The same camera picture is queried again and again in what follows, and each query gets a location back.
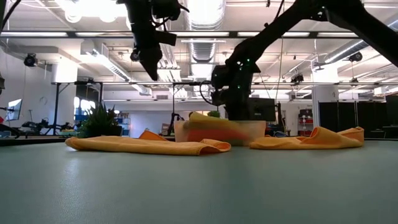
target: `potted plant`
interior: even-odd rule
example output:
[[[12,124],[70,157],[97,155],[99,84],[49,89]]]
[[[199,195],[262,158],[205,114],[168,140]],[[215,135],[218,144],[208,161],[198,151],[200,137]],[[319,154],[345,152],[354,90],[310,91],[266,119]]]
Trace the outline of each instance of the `potted plant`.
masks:
[[[207,113],[207,116],[212,116],[215,118],[220,118],[220,112],[219,111],[210,111],[209,113]]]
[[[114,107],[107,110],[105,105],[98,103],[91,111],[87,111],[87,120],[82,122],[79,137],[92,138],[97,136],[121,136],[122,127],[118,126]]]

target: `translucent bin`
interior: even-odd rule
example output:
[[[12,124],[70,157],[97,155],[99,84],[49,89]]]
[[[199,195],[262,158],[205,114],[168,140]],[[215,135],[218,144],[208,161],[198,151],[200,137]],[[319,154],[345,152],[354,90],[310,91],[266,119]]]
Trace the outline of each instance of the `translucent bin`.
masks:
[[[265,121],[175,121],[176,142],[199,142],[214,139],[232,146],[248,146],[256,138],[264,137]]]

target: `monitor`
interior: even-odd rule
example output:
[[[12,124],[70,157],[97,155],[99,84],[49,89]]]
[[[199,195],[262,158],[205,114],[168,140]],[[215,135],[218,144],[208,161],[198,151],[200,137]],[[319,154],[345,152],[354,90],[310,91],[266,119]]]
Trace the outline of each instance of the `monitor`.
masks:
[[[248,106],[251,121],[276,121],[275,99],[249,98]]]
[[[8,103],[6,121],[15,121],[19,119],[21,113],[22,99],[14,100]]]
[[[398,126],[398,95],[386,96],[387,117],[390,125]]]

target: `green plant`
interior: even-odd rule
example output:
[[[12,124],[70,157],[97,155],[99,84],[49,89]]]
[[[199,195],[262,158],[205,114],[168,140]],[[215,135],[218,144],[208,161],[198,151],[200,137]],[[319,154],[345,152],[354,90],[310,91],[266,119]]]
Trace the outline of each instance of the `green plant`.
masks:
[[[117,115],[114,112],[114,107],[107,110],[105,105],[97,103],[95,108],[91,108],[91,110],[86,111],[86,113],[88,118],[82,122],[78,130],[80,138],[110,135],[110,132],[115,129],[115,127],[118,127],[118,122],[115,119]]]
[[[219,118],[221,115],[220,115],[219,111],[210,111],[209,113],[207,113],[207,116],[212,116],[212,117],[215,117],[215,118]]]

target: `orange towel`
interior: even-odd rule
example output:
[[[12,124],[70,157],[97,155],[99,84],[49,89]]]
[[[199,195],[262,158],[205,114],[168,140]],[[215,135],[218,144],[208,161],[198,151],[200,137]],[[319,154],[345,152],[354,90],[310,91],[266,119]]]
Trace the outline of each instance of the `orange towel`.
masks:
[[[231,145],[211,139],[201,142],[170,142],[150,131],[144,131],[139,139],[119,136],[95,138],[70,138],[65,143],[78,151],[136,152],[147,154],[168,154],[197,156],[227,152]]]
[[[258,138],[250,143],[252,149],[344,149],[361,147],[364,142],[364,129],[351,128],[335,133],[326,128],[315,128],[310,137]]]

